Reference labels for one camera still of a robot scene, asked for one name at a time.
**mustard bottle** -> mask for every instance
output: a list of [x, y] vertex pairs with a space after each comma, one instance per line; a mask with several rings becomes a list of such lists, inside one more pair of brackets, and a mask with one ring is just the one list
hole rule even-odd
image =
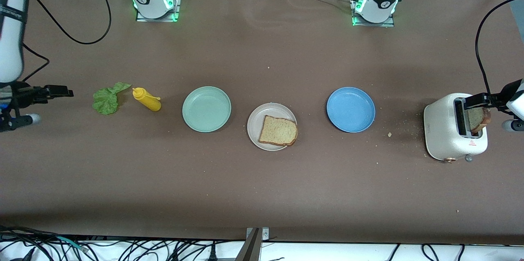
[[162, 106], [159, 97], [152, 96], [143, 88], [133, 88], [133, 97], [153, 112], [158, 111]]

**table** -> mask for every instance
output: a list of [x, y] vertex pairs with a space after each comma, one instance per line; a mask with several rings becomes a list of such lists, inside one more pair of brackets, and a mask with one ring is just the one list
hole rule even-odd
[[[103, 0], [42, 0], [73, 36], [105, 31]], [[41, 125], [0, 136], [0, 223], [69, 234], [241, 239], [268, 226], [279, 240], [524, 244], [522, 135], [493, 113], [488, 150], [468, 164], [425, 151], [422, 111], [451, 92], [483, 91], [474, 54], [481, 18], [503, 0], [403, 0], [394, 28], [354, 27], [344, 0], [183, 0], [179, 22], [138, 23], [109, 0], [106, 39], [78, 45], [30, 0], [25, 43], [51, 59], [34, 86], [74, 98], [25, 113]], [[480, 41], [493, 91], [524, 75], [509, 6]], [[41, 61], [25, 53], [30, 72]], [[150, 112], [120, 95], [102, 116], [92, 95], [115, 82], [162, 98]], [[181, 107], [200, 86], [228, 93], [232, 114], [203, 134]], [[343, 133], [328, 120], [335, 89], [366, 91], [373, 125]], [[296, 115], [299, 137], [267, 152], [246, 122], [260, 104]]]

